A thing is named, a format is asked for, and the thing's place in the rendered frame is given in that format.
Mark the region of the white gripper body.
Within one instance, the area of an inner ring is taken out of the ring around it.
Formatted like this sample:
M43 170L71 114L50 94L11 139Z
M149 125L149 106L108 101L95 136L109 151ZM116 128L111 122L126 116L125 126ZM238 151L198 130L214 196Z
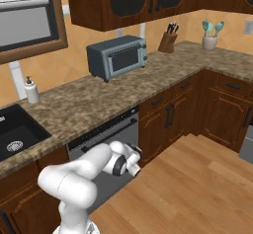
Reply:
M140 167L138 166L138 161L141 158L141 151L137 148L128 149L128 157L126 159L126 169L127 171L135 177L140 172Z

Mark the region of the steel dishwasher door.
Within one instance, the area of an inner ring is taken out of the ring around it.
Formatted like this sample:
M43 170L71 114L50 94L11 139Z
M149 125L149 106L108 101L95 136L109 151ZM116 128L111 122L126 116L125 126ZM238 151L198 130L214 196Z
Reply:
M139 106L135 106L69 142L67 144L69 160L73 161L78 159L90 148L100 143L110 144L112 141L117 140L122 143L130 143L137 146L138 111ZM94 180L98 188L98 196L94 204L88 208L88 213L91 214L110 197L126 186L132 179L133 176L128 172L125 172L120 177L102 172Z

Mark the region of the dark wood sink cupboard door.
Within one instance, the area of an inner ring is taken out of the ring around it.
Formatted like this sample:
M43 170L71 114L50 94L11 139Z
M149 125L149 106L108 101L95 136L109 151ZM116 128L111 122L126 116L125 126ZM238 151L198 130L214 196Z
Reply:
M61 146L0 180L0 210L16 234L52 234L59 225L59 200L41 190L37 179L45 166L67 161L66 147ZM1 215L0 234L11 234Z

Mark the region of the dark wood drawer front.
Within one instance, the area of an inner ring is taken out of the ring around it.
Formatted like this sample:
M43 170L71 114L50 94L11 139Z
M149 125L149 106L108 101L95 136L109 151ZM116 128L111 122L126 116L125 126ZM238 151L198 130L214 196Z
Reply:
M177 97L193 87L193 78L188 77L172 87L172 96Z
M253 100L253 85L249 82L219 74L215 79L214 86L219 91Z
M165 90L139 105L139 117L143 118L152 112L158 110L162 105L166 104L171 97L171 91Z

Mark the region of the blue-grey toaster oven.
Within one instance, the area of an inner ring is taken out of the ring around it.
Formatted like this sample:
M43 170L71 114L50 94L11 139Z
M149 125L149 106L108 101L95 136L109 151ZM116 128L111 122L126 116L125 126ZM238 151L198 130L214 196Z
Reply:
M146 40L135 36L109 39L86 47L89 72L106 83L147 65Z

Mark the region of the grey steel appliance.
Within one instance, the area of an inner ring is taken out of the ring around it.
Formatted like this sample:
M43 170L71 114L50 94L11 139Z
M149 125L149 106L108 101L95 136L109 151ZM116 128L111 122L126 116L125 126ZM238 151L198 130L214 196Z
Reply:
M253 164L253 125L250 125L247 129L239 152L239 157Z

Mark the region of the black sink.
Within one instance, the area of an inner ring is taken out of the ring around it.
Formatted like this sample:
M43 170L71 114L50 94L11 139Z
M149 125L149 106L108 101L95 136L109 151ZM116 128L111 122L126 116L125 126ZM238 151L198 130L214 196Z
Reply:
M0 162L50 137L20 105L0 110Z

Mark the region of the white soap dispenser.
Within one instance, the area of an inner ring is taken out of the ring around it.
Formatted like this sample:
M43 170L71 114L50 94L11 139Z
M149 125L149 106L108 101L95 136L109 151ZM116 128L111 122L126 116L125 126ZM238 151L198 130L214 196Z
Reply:
M27 77L27 81L25 83L25 91L27 93L28 101L30 104L36 104L40 100L38 87L35 82L31 80L30 76Z

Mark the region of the wooden knife block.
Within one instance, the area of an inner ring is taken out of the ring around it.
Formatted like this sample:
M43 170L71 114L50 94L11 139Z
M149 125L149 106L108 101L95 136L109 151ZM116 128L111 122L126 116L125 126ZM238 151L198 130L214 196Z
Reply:
M172 53L174 51L174 44L176 38L177 38L176 34L170 35L168 33L164 33L162 40L159 44L158 50L161 52Z

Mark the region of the white utensil pot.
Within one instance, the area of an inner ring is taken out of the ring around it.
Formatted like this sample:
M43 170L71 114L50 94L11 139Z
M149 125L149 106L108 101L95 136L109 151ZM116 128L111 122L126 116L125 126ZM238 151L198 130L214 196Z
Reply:
M202 46L205 50L214 50L217 44L217 37L203 37Z

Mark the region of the teal spatula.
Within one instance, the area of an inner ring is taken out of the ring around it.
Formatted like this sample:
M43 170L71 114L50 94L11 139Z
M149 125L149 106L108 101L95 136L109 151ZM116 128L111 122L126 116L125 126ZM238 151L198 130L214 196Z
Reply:
M205 36L210 37L211 31L213 29L213 23L209 23L207 20L203 21L203 29L205 31Z

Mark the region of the teal spoon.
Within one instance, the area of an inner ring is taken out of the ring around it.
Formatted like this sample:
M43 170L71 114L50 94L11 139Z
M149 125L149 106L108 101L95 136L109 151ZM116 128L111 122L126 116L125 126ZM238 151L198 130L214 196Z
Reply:
M217 36L218 33L223 29L224 21L220 21L215 25L215 35Z

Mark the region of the black-handled knives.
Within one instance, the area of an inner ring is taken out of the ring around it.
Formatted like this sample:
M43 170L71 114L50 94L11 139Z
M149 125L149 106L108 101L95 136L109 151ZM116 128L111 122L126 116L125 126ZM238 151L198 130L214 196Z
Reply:
M166 33L172 36L173 34L176 34L177 31L179 30L180 25L177 22L170 23L168 25Z

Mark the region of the wooden window frame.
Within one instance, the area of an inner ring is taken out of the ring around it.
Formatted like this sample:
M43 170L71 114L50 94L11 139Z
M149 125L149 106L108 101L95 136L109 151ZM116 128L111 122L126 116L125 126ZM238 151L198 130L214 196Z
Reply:
M61 0L0 11L0 64L67 46Z

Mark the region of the white wall socket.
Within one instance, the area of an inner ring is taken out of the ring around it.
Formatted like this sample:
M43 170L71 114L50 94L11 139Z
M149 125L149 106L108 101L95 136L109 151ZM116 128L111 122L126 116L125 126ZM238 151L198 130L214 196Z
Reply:
M253 20L246 20L243 34L250 35L253 31Z

